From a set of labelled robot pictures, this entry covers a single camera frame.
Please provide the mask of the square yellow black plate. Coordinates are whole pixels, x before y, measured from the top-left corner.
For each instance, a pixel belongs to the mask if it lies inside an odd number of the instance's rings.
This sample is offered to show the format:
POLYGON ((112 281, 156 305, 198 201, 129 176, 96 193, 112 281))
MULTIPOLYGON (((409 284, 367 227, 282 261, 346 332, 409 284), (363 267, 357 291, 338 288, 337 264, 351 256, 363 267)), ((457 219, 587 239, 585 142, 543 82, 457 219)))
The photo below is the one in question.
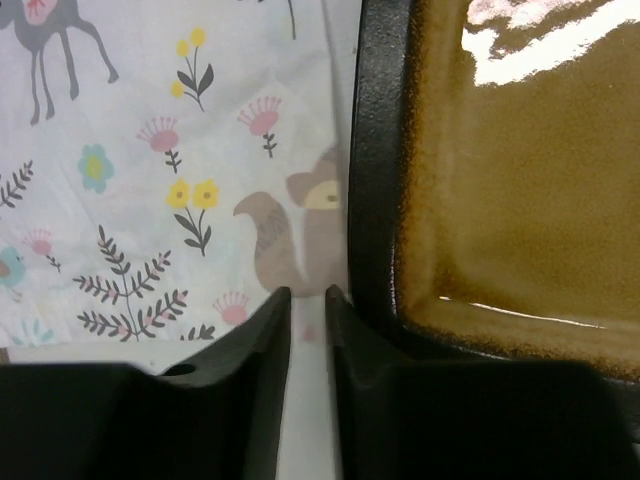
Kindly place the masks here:
POLYGON ((639 378, 639 5, 367 1, 349 273, 386 332, 639 378))

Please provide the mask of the floral animal print cloth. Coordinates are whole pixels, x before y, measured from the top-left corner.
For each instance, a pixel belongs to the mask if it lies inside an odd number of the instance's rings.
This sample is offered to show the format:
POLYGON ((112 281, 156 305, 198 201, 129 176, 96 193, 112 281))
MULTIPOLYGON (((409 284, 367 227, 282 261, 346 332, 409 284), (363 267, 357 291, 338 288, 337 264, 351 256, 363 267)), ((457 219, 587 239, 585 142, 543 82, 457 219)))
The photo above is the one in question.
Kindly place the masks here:
POLYGON ((1 343, 212 340, 347 285, 357 1, 5 1, 1 343))

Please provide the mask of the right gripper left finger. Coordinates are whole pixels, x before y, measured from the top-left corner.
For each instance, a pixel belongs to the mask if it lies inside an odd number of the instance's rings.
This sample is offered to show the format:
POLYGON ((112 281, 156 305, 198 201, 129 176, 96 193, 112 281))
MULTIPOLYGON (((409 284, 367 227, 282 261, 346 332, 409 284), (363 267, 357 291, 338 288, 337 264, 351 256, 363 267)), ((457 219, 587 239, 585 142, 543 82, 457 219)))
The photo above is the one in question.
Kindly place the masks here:
POLYGON ((113 363, 1 370, 5 479, 272 479, 291 293, 153 376, 113 363))

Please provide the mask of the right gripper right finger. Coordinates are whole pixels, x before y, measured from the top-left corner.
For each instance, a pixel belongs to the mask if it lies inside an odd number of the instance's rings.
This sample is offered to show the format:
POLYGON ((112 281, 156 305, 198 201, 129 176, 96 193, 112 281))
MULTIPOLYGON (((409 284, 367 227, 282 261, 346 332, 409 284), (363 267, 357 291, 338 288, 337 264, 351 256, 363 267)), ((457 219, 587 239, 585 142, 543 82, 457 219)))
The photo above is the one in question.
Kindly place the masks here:
POLYGON ((605 381, 564 361, 408 358, 325 295, 346 479, 635 479, 605 381))

